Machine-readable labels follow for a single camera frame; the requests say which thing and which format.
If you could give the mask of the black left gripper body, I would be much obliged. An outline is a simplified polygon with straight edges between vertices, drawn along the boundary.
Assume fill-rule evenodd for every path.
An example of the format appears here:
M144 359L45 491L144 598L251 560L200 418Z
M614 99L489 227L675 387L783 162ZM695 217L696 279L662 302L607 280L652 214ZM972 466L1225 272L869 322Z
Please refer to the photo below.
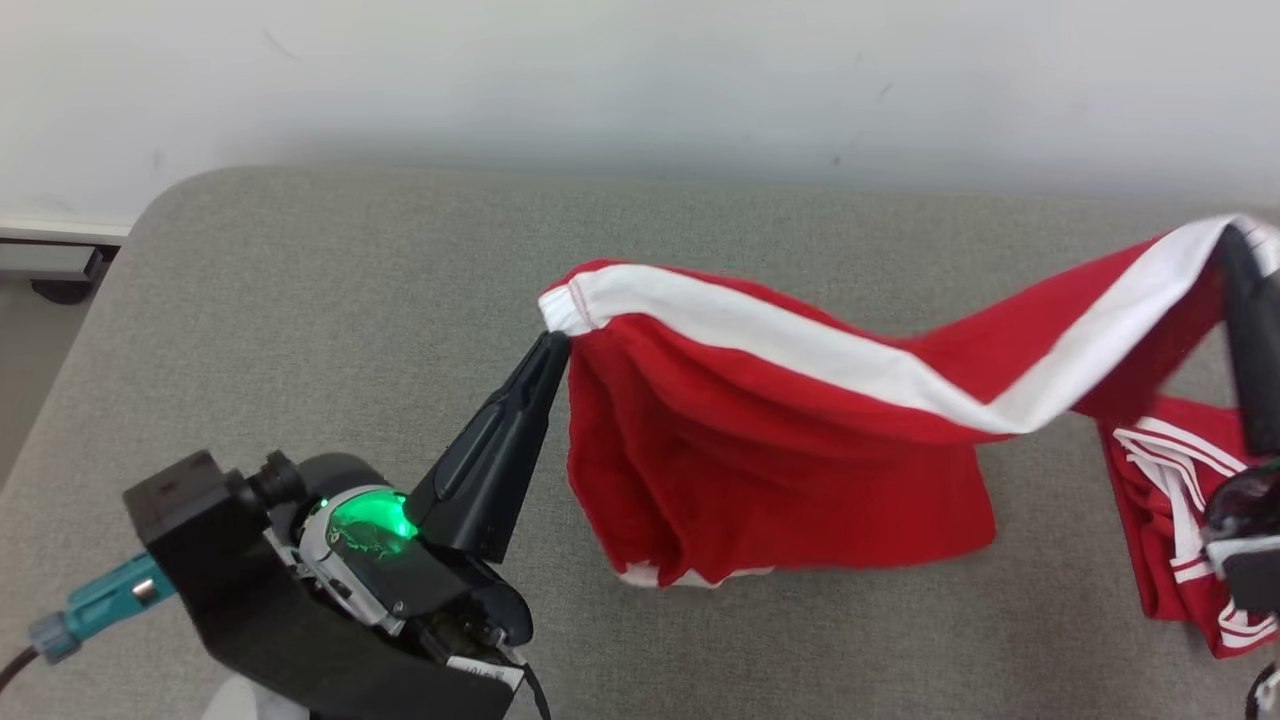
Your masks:
M353 555L303 579L275 555L175 561L207 653L317 719L502 719L532 638L524 597L463 555Z

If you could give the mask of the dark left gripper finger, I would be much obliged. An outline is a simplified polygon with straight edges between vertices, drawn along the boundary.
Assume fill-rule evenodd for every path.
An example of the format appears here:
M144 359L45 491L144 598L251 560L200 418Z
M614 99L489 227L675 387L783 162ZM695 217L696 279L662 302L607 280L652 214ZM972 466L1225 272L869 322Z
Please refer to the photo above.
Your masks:
M454 496L454 547L502 562L522 510L570 360L570 338L544 332L486 400L458 445L467 451Z
M467 454L458 442L474 416L404 502L404 515L425 544L454 547L454 515L462 509L454 496L463 483L466 470L462 465Z

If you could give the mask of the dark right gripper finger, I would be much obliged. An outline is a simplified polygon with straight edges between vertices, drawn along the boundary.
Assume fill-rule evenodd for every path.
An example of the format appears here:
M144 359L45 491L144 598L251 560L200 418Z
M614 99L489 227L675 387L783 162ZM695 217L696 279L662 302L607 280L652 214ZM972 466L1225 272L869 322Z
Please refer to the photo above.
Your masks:
M1254 457L1274 457L1279 452L1277 282L1262 272L1234 222L1222 228L1215 255L1245 450Z

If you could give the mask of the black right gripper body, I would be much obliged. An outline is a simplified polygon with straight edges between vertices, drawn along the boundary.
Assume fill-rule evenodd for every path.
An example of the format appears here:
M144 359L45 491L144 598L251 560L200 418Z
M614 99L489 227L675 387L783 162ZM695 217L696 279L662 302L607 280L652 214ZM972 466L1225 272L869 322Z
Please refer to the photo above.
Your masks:
M1247 468L1213 492L1204 553L1238 609L1279 611L1277 460Z

